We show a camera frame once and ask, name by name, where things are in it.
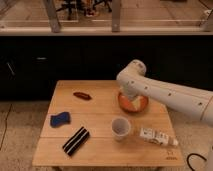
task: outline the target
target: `black cable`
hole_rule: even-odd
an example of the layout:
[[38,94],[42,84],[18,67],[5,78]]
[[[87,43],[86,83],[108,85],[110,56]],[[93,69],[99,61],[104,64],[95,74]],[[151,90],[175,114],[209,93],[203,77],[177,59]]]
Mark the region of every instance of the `black cable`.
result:
[[2,140],[1,140],[1,144],[0,144],[0,151],[2,149],[2,146],[3,146],[3,143],[4,143],[4,138],[5,138],[5,135],[6,135],[6,132],[7,132],[7,119],[10,115],[11,109],[12,109],[12,103],[10,104],[9,111],[7,112],[7,115],[6,115],[5,120],[4,120],[5,128],[4,128],[4,133],[3,133],[3,137],[2,137]]
[[206,8],[208,8],[208,9],[211,9],[210,7],[208,7],[208,5],[206,5],[203,1],[201,1],[201,0],[198,0],[201,4],[203,4],[203,6],[205,6]]
[[191,156],[198,156],[200,157],[201,159],[203,159],[205,162],[206,162],[206,158],[203,157],[202,155],[200,154],[197,154],[197,153],[190,153],[188,156],[187,156],[187,159],[186,159],[186,162],[187,162],[187,165],[189,166],[189,168],[192,170],[192,171],[195,171],[195,169],[191,166],[190,162],[189,162],[189,159]]

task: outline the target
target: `white bottle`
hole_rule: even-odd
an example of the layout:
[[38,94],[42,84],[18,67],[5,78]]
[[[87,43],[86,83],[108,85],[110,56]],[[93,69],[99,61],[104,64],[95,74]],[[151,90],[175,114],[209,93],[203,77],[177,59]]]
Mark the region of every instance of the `white bottle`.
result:
[[178,145],[177,139],[172,138],[163,132],[153,130],[151,128],[141,128],[140,137],[148,142],[156,143],[159,145]]

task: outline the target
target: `white cup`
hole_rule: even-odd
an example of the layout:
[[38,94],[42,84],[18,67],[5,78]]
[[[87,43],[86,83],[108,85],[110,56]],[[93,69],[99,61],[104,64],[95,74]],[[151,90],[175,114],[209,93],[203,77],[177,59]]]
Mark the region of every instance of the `white cup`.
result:
[[131,124],[128,119],[124,117],[117,117],[112,120],[112,132],[115,140],[120,141],[124,139],[131,130]]

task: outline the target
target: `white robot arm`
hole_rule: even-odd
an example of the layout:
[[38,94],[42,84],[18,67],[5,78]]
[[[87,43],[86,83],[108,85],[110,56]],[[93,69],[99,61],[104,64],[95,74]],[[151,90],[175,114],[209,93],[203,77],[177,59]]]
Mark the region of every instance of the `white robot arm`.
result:
[[[145,64],[133,60],[117,75],[117,82],[126,97],[133,100],[138,95],[148,96],[213,126],[213,92],[149,79],[144,77],[145,73]],[[206,166],[206,171],[212,170],[213,149]]]

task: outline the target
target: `wooden tabletop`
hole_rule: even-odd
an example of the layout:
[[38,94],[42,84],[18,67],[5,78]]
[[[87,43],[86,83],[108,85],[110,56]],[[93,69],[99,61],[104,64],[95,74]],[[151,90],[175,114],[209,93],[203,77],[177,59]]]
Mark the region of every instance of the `wooden tabletop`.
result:
[[[137,114],[124,112],[118,104],[116,81],[58,81],[33,159],[34,166],[181,166],[179,147],[162,147],[139,137],[140,128],[149,127],[175,137],[165,105],[149,99],[147,108]],[[90,94],[85,101],[73,96],[81,91]],[[71,123],[50,126],[51,115],[67,111]],[[129,136],[113,139],[111,122],[116,116],[129,119]],[[84,126],[90,138],[69,157],[64,143]]]

